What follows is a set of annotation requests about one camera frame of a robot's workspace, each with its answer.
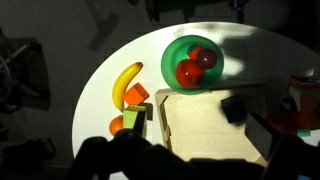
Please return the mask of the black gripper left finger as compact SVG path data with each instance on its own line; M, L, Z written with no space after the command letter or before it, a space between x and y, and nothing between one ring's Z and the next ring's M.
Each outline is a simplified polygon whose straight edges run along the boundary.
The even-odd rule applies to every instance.
M165 150L152 145L132 130L121 130L108 141L101 136L87 138L81 145L67 180L109 180L122 172L129 180L174 180L174 173L160 159Z

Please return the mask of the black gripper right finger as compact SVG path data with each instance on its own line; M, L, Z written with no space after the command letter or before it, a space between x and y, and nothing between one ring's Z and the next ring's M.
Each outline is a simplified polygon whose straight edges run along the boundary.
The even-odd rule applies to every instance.
M261 180L320 180L320 147L284 135L275 146Z

